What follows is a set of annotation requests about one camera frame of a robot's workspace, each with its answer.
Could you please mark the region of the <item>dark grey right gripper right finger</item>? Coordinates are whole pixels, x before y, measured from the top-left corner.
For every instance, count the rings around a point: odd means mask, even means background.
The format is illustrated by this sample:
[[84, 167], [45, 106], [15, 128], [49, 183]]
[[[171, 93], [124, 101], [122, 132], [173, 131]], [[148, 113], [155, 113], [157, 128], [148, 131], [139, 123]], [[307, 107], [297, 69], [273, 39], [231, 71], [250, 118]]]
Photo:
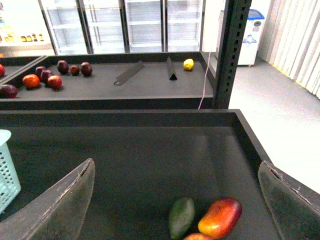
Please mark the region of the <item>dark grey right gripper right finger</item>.
[[281, 239], [318, 240], [320, 194], [265, 160], [257, 175]]

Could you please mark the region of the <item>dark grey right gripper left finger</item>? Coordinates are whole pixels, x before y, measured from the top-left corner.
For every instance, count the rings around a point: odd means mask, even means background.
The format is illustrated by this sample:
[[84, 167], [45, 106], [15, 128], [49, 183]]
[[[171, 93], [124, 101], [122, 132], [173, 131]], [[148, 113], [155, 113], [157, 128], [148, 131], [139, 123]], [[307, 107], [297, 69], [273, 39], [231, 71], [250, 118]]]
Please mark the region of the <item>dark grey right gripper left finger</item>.
[[89, 158], [0, 224], [2, 240], [76, 240], [92, 198], [95, 163]]

